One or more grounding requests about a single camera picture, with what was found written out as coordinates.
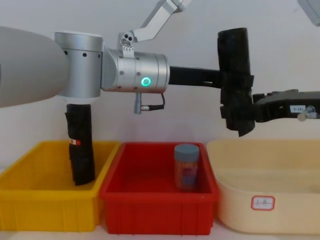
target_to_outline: white table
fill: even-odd
[[[209,236],[174,235],[111,235],[102,226],[94,232],[0,232],[0,240],[320,240],[311,235],[256,235],[243,234],[215,223]]]

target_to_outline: green indicator light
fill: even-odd
[[[143,87],[148,87],[150,84],[151,84],[151,78],[150,77],[146,76],[146,77],[142,78],[141,85]]]

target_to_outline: beige plastic bin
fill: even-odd
[[[246,233],[320,234],[320,140],[225,139],[207,145],[218,217]]]

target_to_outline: white wall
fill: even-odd
[[[138,28],[158,0],[1,0],[0,25],[53,38],[57,30],[101,34],[116,47],[118,33]],[[218,69],[217,33],[247,27],[254,93],[320,90],[320,28],[296,0],[193,0],[139,51],[167,55],[170,64]],[[134,115],[134,95],[102,93],[92,105],[93,137],[121,141],[201,141],[236,138],[220,117],[220,91],[169,86],[165,110]],[[144,96],[156,104],[160,96]],[[66,139],[65,103],[55,97],[0,109],[0,167],[36,143]],[[318,138],[320,121],[280,119],[257,124],[246,138]]]

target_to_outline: black fabric object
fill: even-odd
[[[239,119],[239,111],[253,107],[248,31],[235,28],[218,33],[218,57],[220,74],[223,75],[220,102],[221,115],[226,127],[243,136],[255,128],[253,119]]]
[[[70,138],[69,157],[74,184],[88,184],[95,180],[91,106],[68,104],[65,116]]]

